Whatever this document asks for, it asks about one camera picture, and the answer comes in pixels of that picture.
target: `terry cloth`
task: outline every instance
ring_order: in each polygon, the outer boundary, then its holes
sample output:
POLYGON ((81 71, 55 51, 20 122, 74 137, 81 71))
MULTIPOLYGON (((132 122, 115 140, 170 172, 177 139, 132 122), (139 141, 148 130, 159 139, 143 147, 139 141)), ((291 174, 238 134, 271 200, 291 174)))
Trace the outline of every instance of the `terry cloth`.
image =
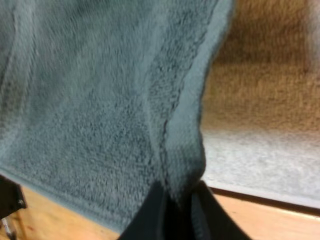
POLYGON ((121 232, 200 179, 232 0, 0 0, 0 174, 121 232))

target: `towel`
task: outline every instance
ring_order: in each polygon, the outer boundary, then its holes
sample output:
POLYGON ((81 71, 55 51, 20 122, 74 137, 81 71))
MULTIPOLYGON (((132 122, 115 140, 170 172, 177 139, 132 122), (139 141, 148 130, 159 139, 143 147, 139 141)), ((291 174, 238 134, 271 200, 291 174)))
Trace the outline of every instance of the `towel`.
POLYGON ((320 2, 240 0, 207 79, 212 187, 320 208, 320 2))
POLYGON ((204 80, 232 0, 0 0, 0 174, 122 232, 205 169, 204 80))

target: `wooden floor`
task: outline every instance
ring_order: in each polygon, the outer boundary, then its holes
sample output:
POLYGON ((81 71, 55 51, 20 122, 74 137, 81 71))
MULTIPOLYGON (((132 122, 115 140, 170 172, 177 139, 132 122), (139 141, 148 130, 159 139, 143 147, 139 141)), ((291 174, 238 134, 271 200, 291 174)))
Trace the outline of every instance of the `wooden floor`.
MULTIPOLYGON (((118 234, 28 188, 27 209, 12 218, 18 240, 116 240, 118 234)), ((320 214, 302 213, 236 197, 215 194, 238 225, 254 240, 318 240, 320 214)), ((0 240, 5 240, 3 228, 0 240)))

